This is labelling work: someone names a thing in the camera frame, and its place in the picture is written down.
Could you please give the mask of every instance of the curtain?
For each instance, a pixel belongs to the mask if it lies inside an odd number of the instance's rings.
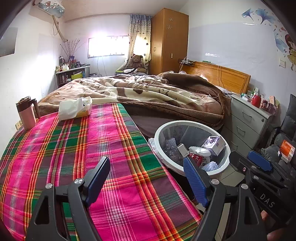
[[[118,70],[125,70],[131,63],[131,57],[136,55],[143,56],[143,63],[148,67],[151,60],[150,55],[151,37],[151,16],[131,14],[129,48],[127,60]]]

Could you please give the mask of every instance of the plaid blanket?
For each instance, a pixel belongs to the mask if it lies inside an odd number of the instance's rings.
[[[46,183],[66,185],[108,156],[111,171],[89,212],[102,240],[189,240],[201,215],[158,162],[121,104],[95,105],[88,117],[43,116],[21,128],[0,160],[0,218],[24,240]],[[78,240],[64,204],[72,240]]]

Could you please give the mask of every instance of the floor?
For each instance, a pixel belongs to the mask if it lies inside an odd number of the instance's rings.
[[[228,167],[225,169],[225,171],[221,175],[221,182],[224,185],[227,186],[236,186],[244,179],[244,175],[235,171],[234,168],[231,165],[228,165]],[[198,209],[204,211],[204,207],[201,204],[197,205]],[[230,204],[226,203],[224,205],[224,209],[222,212],[221,220],[217,229],[217,233],[215,235],[216,241],[221,241],[221,238],[223,237],[228,213],[229,213]]]

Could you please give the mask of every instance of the fleece blanket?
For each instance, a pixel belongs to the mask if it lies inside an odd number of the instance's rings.
[[[0,218],[25,240],[46,183],[67,185],[108,156],[111,171],[89,212],[103,241],[190,240],[201,214],[153,155],[121,104],[95,105],[88,117],[57,113],[13,136],[0,160]],[[71,240],[78,241],[68,204]]]
[[[93,104],[122,103],[130,115],[198,121],[214,129],[230,113],[230,100],[199,76],[117,75],[71,81],[39,102],[41,115],[58,111],[63,100],[90,96]]]

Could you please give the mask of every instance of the wooden headboard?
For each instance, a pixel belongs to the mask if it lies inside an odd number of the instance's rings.
[[[195,62],[194,66],[185,65],[182,70],[187,74],[198,75],[213,85],[220,86],[237,94],[246,93],[251,76],[220,65]]]

